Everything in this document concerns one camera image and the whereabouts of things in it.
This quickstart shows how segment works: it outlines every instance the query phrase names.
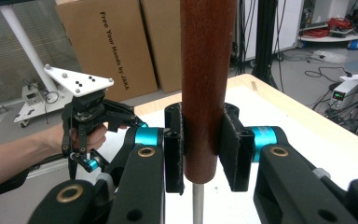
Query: cable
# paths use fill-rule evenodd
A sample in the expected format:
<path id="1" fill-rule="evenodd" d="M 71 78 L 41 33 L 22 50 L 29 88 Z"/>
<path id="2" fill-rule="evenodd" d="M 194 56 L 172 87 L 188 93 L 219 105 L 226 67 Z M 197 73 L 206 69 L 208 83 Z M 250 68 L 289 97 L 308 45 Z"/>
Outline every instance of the cable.
<path id="1" fill-rule="evenodd" d="M 246 61 L 246 54 L 248 52 L 249 43 L 250 43 L 250 36 L 252 31 L 253 19 L 255 14 L 255 0 L 251 0 L 251 5 L 249 9 L 249 13 L 247 18 L 245 17 L 246 14 L 246 4 L 244 0 L 240 0 L 239 2 L 239 30 L 240 30 L 240 40 L 239 40 L 239 53 L 237 55 L 238 66 L 235 76 L 245 73 L 245 61 Z M 246 42 L 246 30 L 248 29 L 248 23 L 250 22 L 249 33 L 247 36 Z"/>
<path id="2" fill-rule="evenodd" d="M 280 44 L 279 44 L 279 36 L 280 36 L 280 33 L 281 33 L 281 28 L 282 28 L 282 24 L 283 24 L 283 17 L 284 17 L 284 11 L 286 9 L 286 0 L 284 0 L 283 2 L 283 9 L 282 9 L 282 16 L 281 16 L 281 21 L 279 22 L 279 25 L 278 25 L 278 20 L 279 20 L 279 14 L 278 14 L 278 6 L 279 4 L 277 4 L 277 7 L 276 7 L 276 24 L 277 24 L 277 38 L 276 38 L 276 41 L 275 41 L 275 49 L 274 49 L 274 53 L 276 53 L 276 48 L 278 47 L 278 55 L 281 54 L 281 47 L 280 47 Z M 283 81 L 282 81 L 282 67 L 281 67 L 281 60 L 278 59 L 278 66 L 279 66 L 279 75 L 280 75 L 280 81 L 281 81 L 281 88 L 282 88 L 282 92 L 284 93 L 284 88 L 283 88 Z"/>
<path id="3" fill-rule="evenodd" d="M 357 4 L 357 0 L 353 3 L 353 6 L 351 7 L 351 11 L 350 11 L 351 14 L 353 13 L 356 4 Z"/>
<path id="4" fill-rule="evenodd" d="M 327 78 L 328 80 L 332 81 L 332 82 L 338 82 L 338 81 L 335 81 L 333 79 L 331 79 L 330 77 L 327 77 L 326 75 L 324 75 L 322 73 L 322 69 L 342 69 L 344 70 L 344 72 L 349 75 L 351 74 L 350 72 L 348 72 L 347 70 L 345 70 L 344 67 L 318 67 L 318 70 L 319 72 L 315 72 L 315 71 L 305 71 L 304 74 L 308 77 L 325 77 Z"/>
<path id="5" fill-rule="evenodd" d="M 353 95 L 353 94 L 358 94 L 358 91 L 355 92 L 355 93 L 352 93 L 352 94 L 350 94 L 350 95 L 348 95 L 348 96 L 351 96 L 351 95 Z M 352 109 L 348 114 L 342 116 L 342 118 L 345 119 L 348 115 L 350 115 L 350 119 L 351 119 L 351 113 L 353 112 L 354 109 Z"/>
<path id="6" fill-rule="evenodd" d="M 28 90 L 31 89 L 31 87 L 36 88 L 37 90 L 40 90 L 38 87 L 37 82 L 36 83 L 31 83 L 28 79 L 26 79 L 25 77 L 22 79 L 22 83 L 26 86 L 28 86 Z"/>
<path id="7" fill-rule="evenodd" d="M 50 101 L 49 101 L 50 98 L 48 98 L 48 95 L 51 94 L 51 93 L 57 94 L 57 98 L 56 98 L 53 102 L 50 102 Z M 48 124 L 48 110 L 47 110 L 46 105 L 51 105 L 51 104 L 56 103 L 59 98 L 60 98 L 60 95 L 59 95 L 56 91 L 48 91 L 48 92 L 45 94 L 45 115 L 46 115 L 46 124 Z"/>
<path id="8" fill-rule="evenodd" d="M 329 18 L 326 21 L 329 30 L 334 29 L 351 29 L 352 24 L 348 19 L 345 18 Z"/>
<path id="9" fill-rule="evenodd" d="M 308 30 L 302 33 L 301 36 L 309 36 L 313 38 L 322 38 L 330 34 L 330 30 L 326 28 Z"/>
<path id="10" fill-rule="evenodd" d="M 334 110 L 334 116 L 332 116 L 332 117 L 329 117 L 329 115 L 331 115 L 332 114 L 332 106 L 334 105 L 334 103 L 332 103 L 330 106 L 329 106 L 329 108 L 326 110 L 326 117 L 327 118 L 329 118 L 329 119 L 336 119 L 337 117 L 339 117 L 341 114 L 343 114 L 345 111 L 347 111 L 348 109 L 351 109 L 351 108 L 353 108 L 354 106 L 358 106 L 358 101 L 356 101 L 355 103 L 352 103 L 351 105 L 348 105 L 348 106 L 346 106 L 346 107 L 344 107 L 344 108 L 342 108 L 342 109 L 340 109 L 339 111 L 337 111 L 337 110 Z"/>
<path id="11" fill-rule="evenodd" d="M 315 2 L 313 0 L 308 0 L 308 1 L 310 2 L 310 7 L 312 9 L 314 9 L 315 8 Z"/>
<path id="12" fill-rule="evenodd" d="M 316 106 L 322 102 L 322 100 L 324 99 L 324 97 L 330 92 L 330 90 L 328 90 L 323 96 L 319 97 L 318 100 L 313 104 L 313 108 L 312 110 L 315 110 Z"/>

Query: wooden pole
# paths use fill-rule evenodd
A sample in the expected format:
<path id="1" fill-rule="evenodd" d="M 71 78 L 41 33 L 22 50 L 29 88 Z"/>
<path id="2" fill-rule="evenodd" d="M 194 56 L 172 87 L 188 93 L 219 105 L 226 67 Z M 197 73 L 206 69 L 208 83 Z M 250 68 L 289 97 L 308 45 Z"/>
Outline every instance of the wooden pole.
<path id="1" fill-rule="evenodd" d="M 213 179 L 237 1 L 182 0 L 182 113 L 185 175 Z"/>

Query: white table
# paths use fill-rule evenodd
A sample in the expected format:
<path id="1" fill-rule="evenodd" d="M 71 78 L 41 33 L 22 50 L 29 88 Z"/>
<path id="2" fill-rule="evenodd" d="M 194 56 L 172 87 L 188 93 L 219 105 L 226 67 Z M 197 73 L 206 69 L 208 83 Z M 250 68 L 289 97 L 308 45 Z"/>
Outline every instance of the white table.
<path id="1" fill-rule="evenodd" d="M 163 108 L 180 102 L 181 94 L 135 107 L 135 112 L 149 126 L 163 126 Z M 226 102 L 238 106 L 240 120 L 245 126 L 277 125 L 284 129 L 289 142 L 317 167 L 323 167 L 332 180 L 347 189 L 358 178 L 358 137 L 337 126 L 276 91 L 251 75 L 230 78 Z M 114 157 L 122 145 L 124 131 L 109 133 L 100 152 L 108 159 Z M 28 179 L 19 189 L 0 195 L 0 223 L 25 223 L 34 208 L 54 186 L 68 179 L 68 171 L 61 169 Z M 253 203 L 258 164 L 252 165 L 248 192 L 232 193 L 218 164 L 215 178 L 205 185 L 204 223 L 259 223 Z M 78 176 L 93 181 L 78 169 Z M 191 223 L 191 185 L 185 182 L 183 196 L 166 194 L 166 223 Z"/>

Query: screw hole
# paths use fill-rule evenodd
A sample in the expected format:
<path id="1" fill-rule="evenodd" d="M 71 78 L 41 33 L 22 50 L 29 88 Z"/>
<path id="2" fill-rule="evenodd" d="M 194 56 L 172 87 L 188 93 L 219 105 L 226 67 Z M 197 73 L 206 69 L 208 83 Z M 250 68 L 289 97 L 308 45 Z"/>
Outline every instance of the screw hole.
<path id="1" fill-rule="evenodd" d="M 140 157 L 151 157 L 156 153 L 155 149 L 151 147 L 144 147 L 140 150 L 138 150 L 138 155 Z"/>
<path id="2" fill-rule="evenodd" d="M 83 187 L 78 184 L 70 185 L 60 190 L 57 194 L 57 202 L 59 203 L 69 203 L 77 198 L 79 198 L 83 194 Z"/>
<path id="3" fill-rule="evenodd" d="M 279 157 L 286 157 L 289 155 L 289 152 L 281 147 L 273 147 L 272 149 L 269 150 L 272 154 L 274 154 L 275 156 L 279 156 Z"/>

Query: electronic device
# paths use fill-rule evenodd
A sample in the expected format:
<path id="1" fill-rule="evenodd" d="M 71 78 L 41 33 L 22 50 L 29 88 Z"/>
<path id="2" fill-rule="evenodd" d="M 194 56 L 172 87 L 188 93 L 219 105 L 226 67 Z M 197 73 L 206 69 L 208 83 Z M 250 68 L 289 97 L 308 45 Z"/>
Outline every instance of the electronic device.
<path id="1" fill-rule="evenodd" d="M 321 28 L 325 28 L 327 26 L 328 25 L 325 21 L 315 22 L 315 23 L 306 24 L 305 27 L 301 29 L 301 31 L 321 29 Z"/>
<path id="2" fill-rule="evenodd" d="M 37 88 L 37 83 L 22 87 L 21 97 L 27 105 L 36 105 L 43 102 L 43 97 L 39 92 L 39 88 Z"/>
<path id="3" fill-rule="evenodd" d="M 342 76 L 342 77 L 339 77 L 339 80 L 340 80 L 340 81 L 346 81 L 346 80 L 358 81 L 358 74 L 354 74 L 354 75 L 352 75 L 351 77 Z"/>
<path id="4" fill-rule="evenodd" d="M 353 29 L 340 29 L 336 28 L 334 30 L 330 30 L 330 35 L 332 37 L 339 37 L 339 38 L 345 38 L 348 34 L 350 34 L 353 31 Z"/>
<path id="5" fill-rule="evenodd" d="M 330 99 L 330 107 L 335 110 L 350 105 L 358 89 L 358 81 L 347 80 L 333 90 Z"/>

